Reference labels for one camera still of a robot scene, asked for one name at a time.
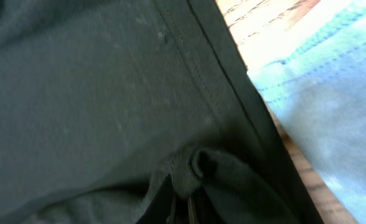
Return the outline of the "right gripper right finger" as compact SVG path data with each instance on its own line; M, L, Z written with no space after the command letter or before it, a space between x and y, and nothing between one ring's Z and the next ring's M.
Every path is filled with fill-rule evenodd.
M197 209L195 206L195 198L189 197L187 199L187 210L190 224L199 224L199 218L197 216Z

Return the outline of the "black t-shirt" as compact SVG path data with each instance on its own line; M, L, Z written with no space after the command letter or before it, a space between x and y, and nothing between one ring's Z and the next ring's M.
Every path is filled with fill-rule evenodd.
M0 1L0 223L321 223L215 1Z

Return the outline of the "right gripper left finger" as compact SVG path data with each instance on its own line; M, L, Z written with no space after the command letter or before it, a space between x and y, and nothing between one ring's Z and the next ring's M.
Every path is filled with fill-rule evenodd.
M136 224L173 224L175 216L176 195L171 176L168 175Z

